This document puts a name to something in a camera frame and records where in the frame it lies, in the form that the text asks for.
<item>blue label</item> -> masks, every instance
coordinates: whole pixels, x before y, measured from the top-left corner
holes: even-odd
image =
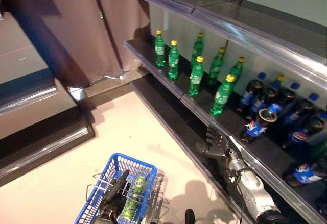
[[[285,125],[292,125],[294,124],[296,121],[298,121],[298,119],[301,118],[301,116],[297,115],[296,113],[294,113],[293,111],[289,111],[285,117],[283,118],[283,124]]]
[[[279,113],[283,109],[283,106],[278,103],[273,103],[269,106],[268,109],[272,112]]]
[[[259,99],[256,100],[256,102],[251,107],[251,111],[253,113],[258,113],[260,109],[266,108],[268,105],[265,103],[262,103]]]
[[[246,126],[246,133],[253,137],[260,136],[267,129],[267,127],[262,127],[258,125],[254,120],[252,120],[249,124],[245,126]]]
[[[249,92],[245,91],[241,98],[241,103],[244,105],[250,105],[254,98],[255,98],[254,94],[250,94]]]
[[[321,177],[316,176],[308,164],[303,164],[294,170],[294,177],[303,184],[319,181]]]
[[[298,128],[288,134],[288,139],[290,142],[298,144],[306,140],[308,136],[309,135],[302,128]]]

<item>pepsi bottle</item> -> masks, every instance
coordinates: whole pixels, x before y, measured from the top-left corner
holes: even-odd
[[[244,111],[252,104],[255,96],[262,90],[263,83],[266,74],[264,72],[259,73],[258,79],[251,80],[246,86],[246,90],[240,99],[240,103],[236,108],[236,111],[244,113]]]
[[[299,99],[295,105],[281,118],[281,127],[292,126],[301,118],[308,115],[314,108],[313,101],[316,101],[319,95],[312,93],[309,99]]]
[[[327,158],[321,158],[312,164],[302,164],[284,173],[283,178],[291,187],[310,184],[327,177]]]
[[[271,87],[265,88],[259,95],[258,99],[251,106],[246,118],[252,120],[261,109],[266,108],[269,104],[271,104],[277,97],[280,85],[280,82],[274,81],[271,84]]]
[[[291,89],[296,90],[300,87],[299,83],[293,83]],[[279,90],[276,101],[274,101],[268,109],[273,110],[279,114],[288,104],[290,104],[296,97],[296,94],[293,90],[282,88]]]
[[[325,111],[321,111],[319,114],[310,117],[302,125],[291,130],[288,133],[288,138],[283,143],[282,147],[284,149],[287,149],[295,144],[302,143],[310,136],[321,131],[326,124],[326,120],[324,120],[323,118],[326,118]]]
[[[246,129],[241,134],[241,140],[250,143],[258,138],[266,131],[271,123],[277,120],[277,114],[266,108],[261,109],[254,120],[246,126]]]

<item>blue bottle cap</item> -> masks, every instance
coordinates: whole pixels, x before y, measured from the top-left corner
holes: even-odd
[[[311,93],[309,95],[309,99],[312,101],[316,101],[316,100],[318,100],[318,98],[319,98],[319,95],[317,93]]]
[[[258,78],[264,80],[266,78],[266,74],[264,72],[261,72],[258,74]]]
[[[297,83],[297,82],[294,82],[294,83],[291,85],[291,88],[292,88],[293,90],[297,90],[299,87],[300,87],[300,84]]]

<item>tiled floor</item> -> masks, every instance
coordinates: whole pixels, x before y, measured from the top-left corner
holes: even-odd
[[[99,106],[93,115],[96,138],[0,188],[1,224],[73,223],[85,203],[86,185],[95,183],[91,175],[101,172],[115,152],[154,164],[165,175],[169,204],[162,207],[160,223],[183,223],[187,208],[199,223],[236,223],[134,92]]]

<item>black shelf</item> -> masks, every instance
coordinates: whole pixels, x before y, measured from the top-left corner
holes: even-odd
[[[206,126],[202,121],[193,113],[190,113],[188,108],[153,75],[149,74],[131,82],[130,85],[201,171],[214,190],[239,217],[242,211],[243,200],[237,191],[236,184],[226,181],[225,161],[206,158],[195,147],[196,143],[205,144]],[[264,185],[279,206],[283,216],[288,220],[292,220],[291,223],[307,223],[267,183],[264,182]],[[222,218],[222,221],[230,222],[230,214],[221,213],[219,216]],[[243,222],[255,223],[247,209],[245,209]]]
[[[234,107],[240,96],[233,93],[228,100],[226,108],[219,116],[212,117],[209,114],[215,90],[202,85],[200,93],[196,97],[187,95],[189,88],[190,68],[189,61],[180,56],[180,74],[177,79],[168,77],[168,67],[160,69],[155,65],[156,55],[153,44],[146,44],[140,39],[129,40],[125,43],[144,64],[144,66],[162,84],[170,90],[180,101],[191,110],[205,125],[213,124],[226,135],[232,135],[237,141],[237,146],[242,152],[244,159],[254,168],[260,177],[267,182],[290,206],[292,206],[306,221],[312,223],[325,223],[323,217],[314,209],[315,200],[326,189],[323,182],[315,182],[300,188],[292,189],[283,180],[283,172],[298,162],[296,154],[284,151],[276,139],[269,134],[263,135],[252,144],[243,144],[240,134],[246,123]]]
[[[326,27],[244,0],[146,0],[327,90]]]
[[[0,140],[0,186],[92,138],[94,131],[72,107]]]

